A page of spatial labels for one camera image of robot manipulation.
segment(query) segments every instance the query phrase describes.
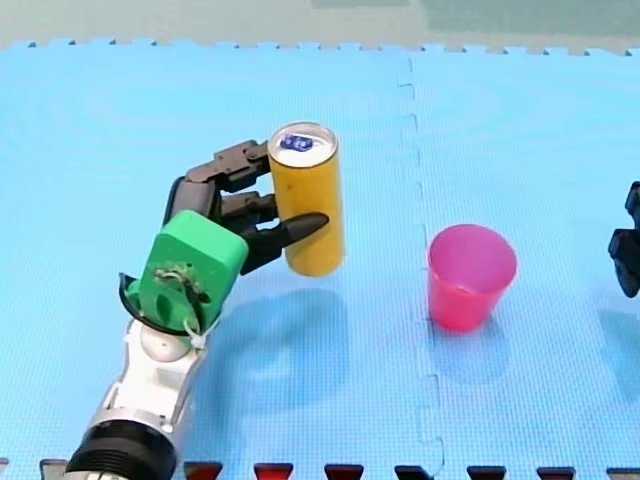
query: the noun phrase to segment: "wire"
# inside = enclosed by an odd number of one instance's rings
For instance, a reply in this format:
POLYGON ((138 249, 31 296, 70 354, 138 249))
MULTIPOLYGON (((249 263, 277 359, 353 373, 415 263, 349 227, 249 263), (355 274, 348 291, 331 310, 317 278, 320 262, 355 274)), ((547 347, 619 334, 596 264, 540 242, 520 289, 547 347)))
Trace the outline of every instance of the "wire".
POLYGON ((133 306, 133 304, 129 301, 129 298, 127 297, 127 289, 129 288, 131 283, 133 281, 135 281, 135 280, 136 280, 135 278, 130 277, 130 276, 124 274, 124 273, 120 274, 120 285, 119 285, 119 288, 118 288, 118 295, 120 296, 120 301, 122 302, 122 306, 129 313, 129 315, 131 315, 133 318, 138 320, 143 325, 145 325, 145 326, 147 326, 149 328, 152 328, 153 330, 157 330, 160 333, 164 333, 164 334, 167 334, 167 335, 174 335, 176 337, 188 337, 189 336, 189 332, 188 331, 186 331, 186 330, 174 330, 173 328, 167 328, 167 327, 163 327, 162 325, 158 325, 158 324, 152 322, 151 320, 149 320, 144 315, 142 315, 133 306))
POLYGON ((189 302, 189 305, 191 305, 191 309, 193 310, 193 315, 196 317, 196 321, 198 322, 198 332, 204 331, 205 322, 204 313, 202 311, 202 304, 200 303, 199 296, 196 293, 191 280, 183 273, 175 270, 156 270, 154 273, 159 278, 174 278, 182 284, 185 297, 187 297, 187 301, 189 302))

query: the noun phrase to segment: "cup rim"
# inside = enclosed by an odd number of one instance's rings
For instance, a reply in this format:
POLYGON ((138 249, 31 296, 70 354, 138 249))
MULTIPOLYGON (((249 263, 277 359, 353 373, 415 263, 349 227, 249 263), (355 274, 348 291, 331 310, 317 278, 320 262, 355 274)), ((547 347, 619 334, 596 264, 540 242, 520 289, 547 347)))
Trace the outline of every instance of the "cup rim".
POLYGON ((440 284, 441 287, 446 288, 447 290, 457 290, 457 294, 459 295, 465 295, 465 296, 469 296, 469 297, 490 297, 490 296, 494 296, 497 294, 500 294, 502 292, 504 292, 509 285, 511 285, 511 283, 513 283, 513 280, 515 279, 517 272, 518 272, 518 257, 516 255, 515 249, 511 246, 511 244, 507 241, 507 239, 502 236, 500 233, 498 233, 497 231, 489 228, 489 227, 485 227, 484 225, 478 225, 475 223, 460 223, 460 224, 456 224, 456 225, 450 225, 444 229, 442 229, 440 232, 438 232, 434 237, 433 240, 431 240, 431 243, 429 245, 429 250, 427 253, 427 266, 429 269, 429 272, 431 273, 431 275, 434 276, 435 280, 440 284), (471 293, 471 292, 466 292, 466 291, 460 291, 459 289, 457 289, 456 287, 452 286, 451 284, 449 284, 448 282, 445 282, 442 277, 440 275, 438 275, 438 273, 435 271, 435 269, 433 268, 433 261, 432 261, 432 255, 433 255, 433 246, 436 244, 436 242, 440 239, 442 239, 442 236, 446 233, 449 233, 451 230, 456 230, 456 229, 460 229, 460 228, 474 228, 474 229, 482 229, 487 233, 490 233, 492 235, 494 235, 498 240, 500 240, 500 242, 502 243, 502 245, 505 247, 505 251, 508 252, 509 256, 512 259, 512 266, 511 266, 511 271, 509 272, 509 280, 505 283, 504 286, 502 287, 498 287, 495 288, 493 290, 489 290, 486 292, 482 292, 482 293, 471 293))

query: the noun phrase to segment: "green 3d-printed part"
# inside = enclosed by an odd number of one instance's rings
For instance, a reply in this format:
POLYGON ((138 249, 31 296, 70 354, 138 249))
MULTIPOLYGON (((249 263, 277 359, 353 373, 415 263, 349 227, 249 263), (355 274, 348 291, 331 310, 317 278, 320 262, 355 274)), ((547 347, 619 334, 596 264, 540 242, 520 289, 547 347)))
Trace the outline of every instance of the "green 3d-printed part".
POLYGON ((153 323, 184 331, 186 320, 198 332, 191 293, 201 306, 203 329, 207 329, 220 313, 248 253, 242 237, 198 213, 182 211, 156 236, 144 273, 130 286, 128 296, 153 323))

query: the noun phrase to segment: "interlocking tile edge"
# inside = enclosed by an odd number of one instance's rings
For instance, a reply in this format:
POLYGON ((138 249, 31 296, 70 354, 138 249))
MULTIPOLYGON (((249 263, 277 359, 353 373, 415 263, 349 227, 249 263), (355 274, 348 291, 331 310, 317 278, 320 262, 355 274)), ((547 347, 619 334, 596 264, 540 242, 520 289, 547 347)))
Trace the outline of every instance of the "interlocking tile edge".
POLYGON ((381 44, 374 48, 365 47, 358 42, 344 42, 336 45, 323 45, 320 42, 299 42, 294 45, 283 45, 278 42, 259 42, 254 44, 240 44, 233 41, 221 41, 215 43, 200 43, 189 39, 176 38, 171 41, 161 42, 152 38, 118 39, 115 37, 97 37, 87 41, 80 41, 73 38, 55 38, 49 42, 39 43, 31 40, 17 41, 8 46, 8 49, 20 48, 41 48, 41 47, 73 47, 82 45, 101 46, 190 46, 202 48, 265 48, 265 49, 304 49, 304 50, 344 50, 344 51, 398 51, 398 52, 426 52, 426 53, 469 53, 469 54, 490 54, 490 55, 544 55, 544 56, 601 56, 610 55, 615 57, 640 57, 640 48, 627 48, 622 53, 615 53, 601 48, 587 48, 579 53, 572 53, 567 48, 561 46, 549 46, 541 50, 531 50, 521 46, 505 46, 499 49, 489 49, 483 45, 465 45, 460 48, 451 48, 446 44, 427 43, 418 48, 403 47, 394 44, 381 44))

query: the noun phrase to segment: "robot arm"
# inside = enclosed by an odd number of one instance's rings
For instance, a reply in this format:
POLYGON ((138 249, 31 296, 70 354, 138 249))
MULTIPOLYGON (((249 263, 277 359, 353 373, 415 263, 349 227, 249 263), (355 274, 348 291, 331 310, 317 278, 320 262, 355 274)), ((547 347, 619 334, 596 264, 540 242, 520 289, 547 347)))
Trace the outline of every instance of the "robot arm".
POLYGON ((238 275, 326 225, 310 213, 271 229, 273 195, 237 193, 269 173, 266 144, 245 142, 178 178, 140 279, 120 275, 132 320, 122 374, 67 464, 65 480, 170 480, 188 430, 207 335, 238 275), (223 196, 226 191, 234 195, 223 196))
POLYGON ((618 283, 629 298, 640 290, 640 182, 631 185, 625 208, 633 218, 633 229, 619 228, 609 243, 609 255, 614 261, 618 283))

